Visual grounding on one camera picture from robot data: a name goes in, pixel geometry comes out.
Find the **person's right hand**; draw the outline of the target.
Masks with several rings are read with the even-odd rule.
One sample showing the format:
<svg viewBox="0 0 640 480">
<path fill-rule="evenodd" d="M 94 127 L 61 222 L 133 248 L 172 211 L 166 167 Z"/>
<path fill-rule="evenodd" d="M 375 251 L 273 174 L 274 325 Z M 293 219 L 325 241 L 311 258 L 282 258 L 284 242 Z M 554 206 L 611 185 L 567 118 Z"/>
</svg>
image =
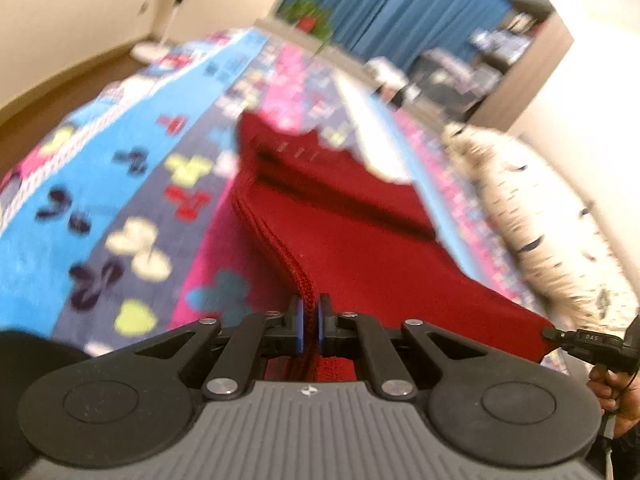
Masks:
<svg viewBox="0 0 640 480">
<path fill-rule="evenodd" d="M 640 418 L 639 377 L 615 373 L 604 365 L 590 370 L 588 388 L 597 397 L 602 413 L 616 415 L 614 437 L 623 437 Z"/>
</svg>

